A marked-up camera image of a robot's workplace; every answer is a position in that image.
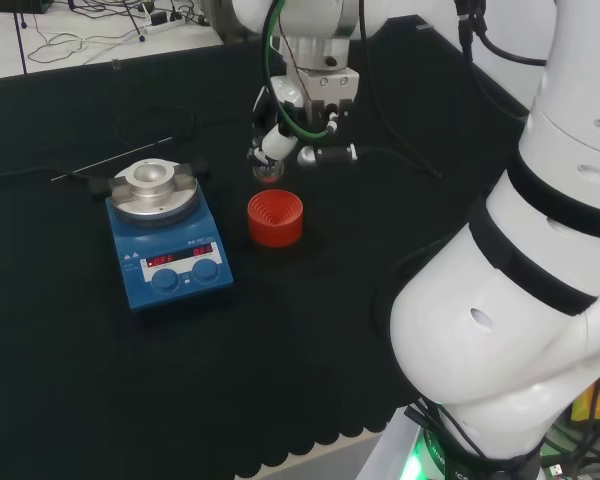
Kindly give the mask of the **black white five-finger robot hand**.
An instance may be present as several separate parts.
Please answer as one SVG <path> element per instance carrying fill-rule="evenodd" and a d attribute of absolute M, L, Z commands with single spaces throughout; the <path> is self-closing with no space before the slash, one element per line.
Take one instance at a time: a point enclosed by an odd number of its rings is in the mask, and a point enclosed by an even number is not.
<path fill-rule="evenodd" d="M 313 166 L 326 157 L 320 144 L 334 136 L 349 116 L 359 87 L 359 74 L 288 68 L 264 86 L 253 107 L 252 145 L 248 163 L 256 178 L 274 182 L 285 162 L 299 150 L 297 161 Z"/>

